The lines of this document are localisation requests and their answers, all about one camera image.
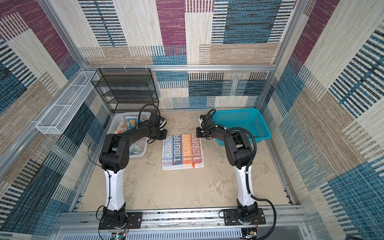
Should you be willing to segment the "rabbit print striped towel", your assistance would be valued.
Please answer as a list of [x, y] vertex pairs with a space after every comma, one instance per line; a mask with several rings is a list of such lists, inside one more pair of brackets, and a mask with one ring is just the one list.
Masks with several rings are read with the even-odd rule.
[[203, 146], [196, 134], [182, 134], [163, 140], [162, 169], [184, 170], [204, 167]]

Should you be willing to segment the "white plastic laundry basket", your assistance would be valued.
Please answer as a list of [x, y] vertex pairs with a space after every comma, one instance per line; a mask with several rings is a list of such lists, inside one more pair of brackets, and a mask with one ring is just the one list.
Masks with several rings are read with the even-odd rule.
[[[123, 119], [123, 117], [134, 117], [138, 118], [138, 122], [144, 122], [144, 120], [148, 120], [151, 113], [149, 112], [141, 112], [141, 115], [139, 117], [139, 112], [125, 112], [125, 113], [119, 113], [112, 117], [111, 124], [108, 129], [108, 134], [114, 134], [118, 122]], [[142, 159], [147, 151], [147, 140], [149, 139], [146, 137], [146, 135], [143, 135], [142, 133], [138, 132], [136, 130], [137, 127], [128, 130], [127, 132], [124, 132], [122, 134], [118, 134], [120, 137], [130, 137], [129, 143], [129, 153], [130, 153], [130, 159]]]

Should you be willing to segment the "teal plastic basket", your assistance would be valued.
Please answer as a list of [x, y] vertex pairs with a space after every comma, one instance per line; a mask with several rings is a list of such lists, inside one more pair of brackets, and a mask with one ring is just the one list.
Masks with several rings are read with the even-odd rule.
[[235, 127], [247, 129], [253, 134], [257, 143], [271, 138], [271, 131], [264, 117], [254, 108], [217, 111], [213, 121], [228, 129]]

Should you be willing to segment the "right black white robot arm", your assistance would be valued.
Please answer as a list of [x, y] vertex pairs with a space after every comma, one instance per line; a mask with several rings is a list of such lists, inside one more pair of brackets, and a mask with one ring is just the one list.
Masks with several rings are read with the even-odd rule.
[[254, 196], [252, 187], [252, 163], [257, 154], [257, 143], [253, 134], [242, 127], [227, 128], [214, 122], [216, 109], [199, 117], [200, 126], [196, 130], [198, 138], [217, 139], [224, 143], [228, 162], [234, 167], [238, 185], [237, 215], [239, 223], [248, 225], [258, 224], [256, 216], [259, 214], [258, 202], [268, 203], [273, 211], [271, 228], [263, 236], [258, 228], [251, 229], [244, 237], [247, 240], [266, 240], [275, 230], [277, 211], [273, 203], [265, 198]]

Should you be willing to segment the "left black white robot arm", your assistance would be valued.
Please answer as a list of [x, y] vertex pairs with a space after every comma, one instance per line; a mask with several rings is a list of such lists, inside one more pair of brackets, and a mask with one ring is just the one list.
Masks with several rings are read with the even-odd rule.
[[124, 172], [130, 160], [130, 146], [143, 138], [153, 142], [165, 140], [167, 121], [154, 104], [144, 105], [139, 113], [137, 124], [119, 134], [107, 134], [99, 155], [99, 166], [106, 177], [106, 203], [103, 206], [102, 224], [115, 229], [128, 225], [126, 202], [123, 195]]

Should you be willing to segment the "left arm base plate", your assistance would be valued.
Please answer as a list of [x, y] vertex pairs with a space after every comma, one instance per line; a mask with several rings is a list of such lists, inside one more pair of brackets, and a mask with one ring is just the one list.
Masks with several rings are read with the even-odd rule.
[[102, 217], [99, 223], [99, 230], [128, 230], [139, 229], [142, 224], [143, 212], [125, 212], [117, 220]]

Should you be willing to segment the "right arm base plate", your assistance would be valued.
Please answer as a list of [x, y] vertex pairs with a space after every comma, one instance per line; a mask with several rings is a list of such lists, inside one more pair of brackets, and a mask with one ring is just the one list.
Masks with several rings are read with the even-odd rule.
[[224, 219], [226, 226], [249, 226], [249, 225], [265, 225], [266, 218], [263, 209], [258, 208], [256, 213], [249, 216], [243, 216], [237, 209], [224, 209], [220, 211], [219, 216]]

